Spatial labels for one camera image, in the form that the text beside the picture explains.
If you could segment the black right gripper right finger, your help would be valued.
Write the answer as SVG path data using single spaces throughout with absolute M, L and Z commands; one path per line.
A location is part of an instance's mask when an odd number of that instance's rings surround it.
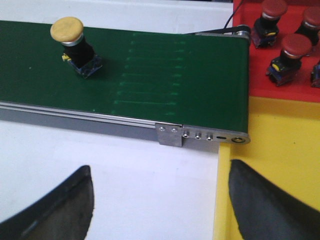
M 288 194 L 242 160 L 231 160 L 228 187 L 243 239 L 320 238 L 319 210 Z

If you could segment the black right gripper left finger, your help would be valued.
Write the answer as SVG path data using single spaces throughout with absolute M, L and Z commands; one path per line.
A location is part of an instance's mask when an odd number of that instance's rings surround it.
M 2 240 L 83 240 L 95 205 L 91 168 L 83 165 L 44 197 L 1 222 Z

